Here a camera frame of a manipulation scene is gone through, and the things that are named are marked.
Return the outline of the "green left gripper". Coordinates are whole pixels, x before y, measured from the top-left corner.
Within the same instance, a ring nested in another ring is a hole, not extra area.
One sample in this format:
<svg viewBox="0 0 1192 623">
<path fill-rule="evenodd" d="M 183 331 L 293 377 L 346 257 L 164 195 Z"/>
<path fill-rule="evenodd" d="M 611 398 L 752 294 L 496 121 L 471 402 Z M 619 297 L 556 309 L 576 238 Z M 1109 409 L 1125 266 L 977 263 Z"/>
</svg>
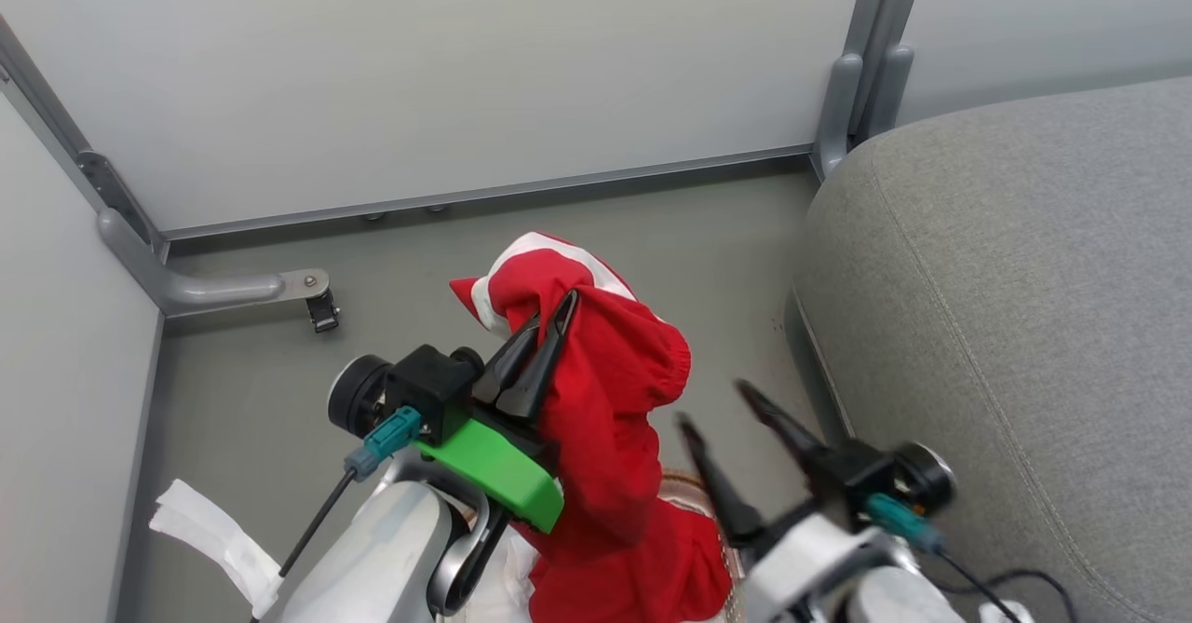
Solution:
<svg viewBox="0 0 1192 623">
<path fill-rule="evenodd" d="M 552 532 L 561 517 L 563 496 L 540 462 L 552 446 L 524 420 L 542 412 L 578 303 L 578 292 L 569 291 L 550 317 L 524 320 L 474 384 L 479 403 L 412 401 L 421 415 L 420 451 L 541 534 Z"/>
</svg>

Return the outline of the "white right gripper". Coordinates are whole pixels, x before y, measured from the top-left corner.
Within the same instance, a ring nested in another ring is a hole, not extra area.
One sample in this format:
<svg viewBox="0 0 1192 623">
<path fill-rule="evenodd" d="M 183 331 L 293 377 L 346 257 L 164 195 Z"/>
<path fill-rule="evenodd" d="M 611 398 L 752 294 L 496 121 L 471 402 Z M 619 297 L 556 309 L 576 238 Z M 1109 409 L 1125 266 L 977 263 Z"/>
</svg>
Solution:
<svg viewBox="0 0 1192 623">
<path fill-rule="evenodd" d="M 921 577 L 905 543 L 868 511 L 874 496 L 918 503 L 921 478 L 905 454 L 858 440 L 831 448 L 745 378 L 735 378 L 734 390 L 756 420 L 778 436 L 811 494 L 765 529 L 758 509 L 741 499 L 712 457 L 690 415 L 676 415 L 682 444 L 728 546 L 749 547 L 762 536 L 741 579 L 741 618 L 775 622 L 795 611 L 801 619 L 821 622 L 822 599 L 846 584 L 859 584 L 869 572 L 889 567 Z"/>
</svg>

